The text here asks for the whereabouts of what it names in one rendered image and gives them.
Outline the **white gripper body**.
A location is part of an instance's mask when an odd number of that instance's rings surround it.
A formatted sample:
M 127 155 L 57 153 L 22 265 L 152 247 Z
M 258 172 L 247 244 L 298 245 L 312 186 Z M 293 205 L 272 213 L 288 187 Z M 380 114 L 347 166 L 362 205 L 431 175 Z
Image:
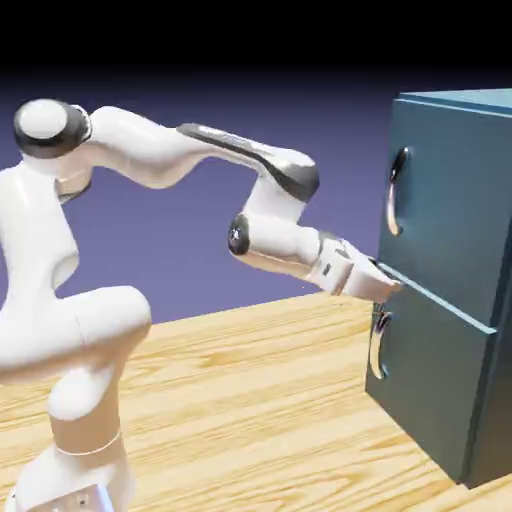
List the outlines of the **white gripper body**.
M 343 287 L 343 294 L 374 303 L 384 303 L 402 289 L 402 283 L 390 278 L 374 262 L 349 242 L 344 249 L 352 270 Z

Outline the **teal cabinet door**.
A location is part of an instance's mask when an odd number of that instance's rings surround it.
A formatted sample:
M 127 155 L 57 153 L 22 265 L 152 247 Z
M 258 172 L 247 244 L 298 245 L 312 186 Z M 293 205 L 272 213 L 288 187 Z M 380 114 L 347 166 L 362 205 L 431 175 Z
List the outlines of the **teal cabinet door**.
M 394 235 L 379 260 L 487 327 L 498 323 L 512 251 L 512 107 L 402 97 L 392 107 L 389 158 Z
M 462 482 L 496 332 L 409 286 L 384 305 L 392 313 L 381 344 L 387 376 L 377 379 L 368 362 L 366 391 L 445 473 Z

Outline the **teal cabinet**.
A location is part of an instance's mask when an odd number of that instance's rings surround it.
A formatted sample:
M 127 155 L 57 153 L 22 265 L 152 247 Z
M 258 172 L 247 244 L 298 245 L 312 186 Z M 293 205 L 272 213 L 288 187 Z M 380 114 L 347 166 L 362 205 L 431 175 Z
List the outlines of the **teal cabinet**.
M 393 103 L 367 393 L 455 482 L 512 473 L 512 89 Z

